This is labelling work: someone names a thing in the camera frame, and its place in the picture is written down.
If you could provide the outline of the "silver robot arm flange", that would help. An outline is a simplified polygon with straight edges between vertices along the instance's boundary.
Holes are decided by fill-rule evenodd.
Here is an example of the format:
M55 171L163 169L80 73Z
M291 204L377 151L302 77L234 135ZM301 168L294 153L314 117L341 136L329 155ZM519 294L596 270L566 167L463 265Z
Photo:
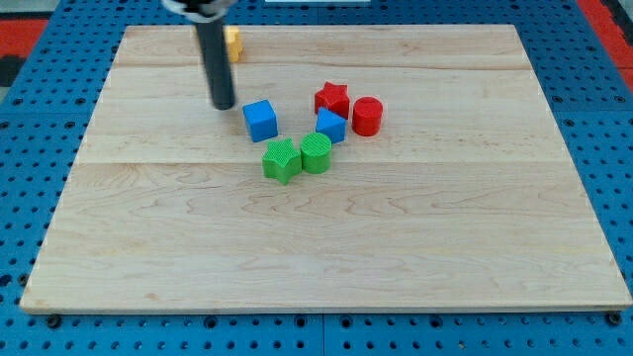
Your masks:
M210 23L223 18L236 0L161 0L162 6L194 23Z

